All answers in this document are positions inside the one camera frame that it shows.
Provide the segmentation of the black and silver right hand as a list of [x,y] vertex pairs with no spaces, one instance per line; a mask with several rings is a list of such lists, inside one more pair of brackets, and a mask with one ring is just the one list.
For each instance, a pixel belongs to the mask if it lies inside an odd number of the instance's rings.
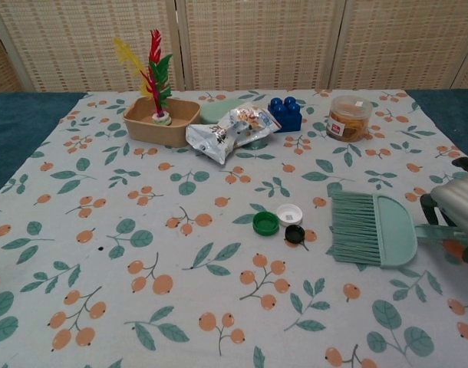
[[[458,228],[468,238],[468,157],[454,159],[452,165],[462,169],[464,176],[422,195],[420,205],[429,225],[438,225],[435,209],[439,209],[448,226]],[[462,259],[468,263],[468,246]]]

